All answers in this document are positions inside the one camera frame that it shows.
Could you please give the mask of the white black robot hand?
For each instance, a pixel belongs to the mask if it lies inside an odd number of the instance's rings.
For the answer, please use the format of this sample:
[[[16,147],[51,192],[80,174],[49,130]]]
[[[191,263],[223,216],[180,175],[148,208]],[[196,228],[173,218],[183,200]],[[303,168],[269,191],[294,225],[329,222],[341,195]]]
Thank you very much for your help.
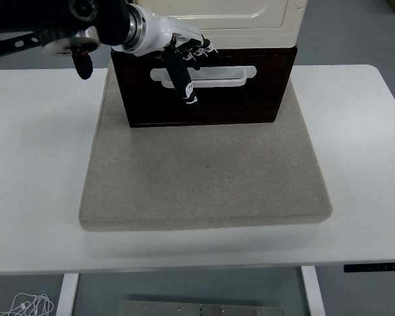
[[[177,94],[193,111],[200,110],[187,62],[199,70],[217,66],[221,56],[201,30],[183,20],[157,16],[139,5],[129,5],[130,26],[126,39],[114,46],[117,52],[135,57],[162,59]]]

